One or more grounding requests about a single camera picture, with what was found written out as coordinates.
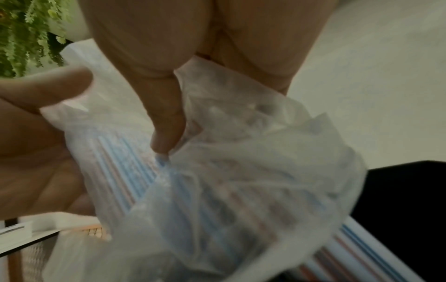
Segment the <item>white plastic bag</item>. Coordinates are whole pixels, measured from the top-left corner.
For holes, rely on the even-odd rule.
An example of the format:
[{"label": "white plastic bag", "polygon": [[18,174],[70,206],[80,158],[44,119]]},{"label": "white plastic bag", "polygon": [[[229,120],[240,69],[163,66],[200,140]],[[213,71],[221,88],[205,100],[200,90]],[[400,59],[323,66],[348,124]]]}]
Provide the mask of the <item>white plastic bag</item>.
[{"label": "white plastic bag", "polygon": [[176,72],[188,125],[165,159],[150,149],[136,94],[94,42],[63,56],[95,82],[43,113],[66,132],[113,237],[84,282],[265,281],[316,252],[361,192],[364,164],[325,115],[310,118],[243,75],[198,58]]}]

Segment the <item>hanging plant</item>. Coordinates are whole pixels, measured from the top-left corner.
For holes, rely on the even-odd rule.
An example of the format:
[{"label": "hanging plant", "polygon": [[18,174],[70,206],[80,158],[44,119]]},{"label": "hanging plant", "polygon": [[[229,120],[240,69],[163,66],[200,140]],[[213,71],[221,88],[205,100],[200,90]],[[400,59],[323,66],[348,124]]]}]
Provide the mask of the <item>hanging plant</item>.
[{"label": "hanging plant", "polygon": [[42,60],[63,64],[59,54],[63,36],[50,33],[50,23],[61,30],[70,20],[71,0],[0,0],[0,77],[25,75],[29,64]]}]

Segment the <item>palm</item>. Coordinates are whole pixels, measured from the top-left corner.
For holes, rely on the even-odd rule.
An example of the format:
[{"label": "palm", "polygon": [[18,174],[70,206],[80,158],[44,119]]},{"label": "palm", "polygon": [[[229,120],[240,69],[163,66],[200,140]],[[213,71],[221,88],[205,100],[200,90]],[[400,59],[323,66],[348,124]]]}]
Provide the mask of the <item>palm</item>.
[{"label": "palm", "polygon": [[90,81],[85,69],[45,80],[0,81],[1,219],[51,211],[92,212],[63,132],[38,110],[80,94]]}]

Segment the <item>plastic bag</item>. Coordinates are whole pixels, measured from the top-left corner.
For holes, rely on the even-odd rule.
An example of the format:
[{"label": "plastic bag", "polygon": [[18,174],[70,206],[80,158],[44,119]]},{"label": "plastic bag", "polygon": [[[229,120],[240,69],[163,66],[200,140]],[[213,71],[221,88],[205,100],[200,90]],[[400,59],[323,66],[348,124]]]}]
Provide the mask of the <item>plastic bag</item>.
[{"label": "plastic bag", "polygon": [[43,113],[65,131],[113,237],[81,281],[265,281],[316,252],[361,192],[363,161],[327,116],[241,74],[199,58],[176,71],[188,124],[167,159],[92,40],[63,56],[95,82]]}]

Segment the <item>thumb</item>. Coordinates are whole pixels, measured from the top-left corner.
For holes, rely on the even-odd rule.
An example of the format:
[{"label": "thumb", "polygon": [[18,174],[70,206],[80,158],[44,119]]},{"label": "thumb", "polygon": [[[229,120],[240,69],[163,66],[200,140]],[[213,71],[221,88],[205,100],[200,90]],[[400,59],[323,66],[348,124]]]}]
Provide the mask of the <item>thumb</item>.
[{"label": "thumb", "polygon": [[181,89],[174,74],[161,78],[127,76],[155,127],[152,149],[167,154],[186,127]]},{"label": "thumb", "polygon": [[93,80],[90,70],[67,66],[20,79],[0,80],[0,95],[26,111],[57,104],[82,94]]}]

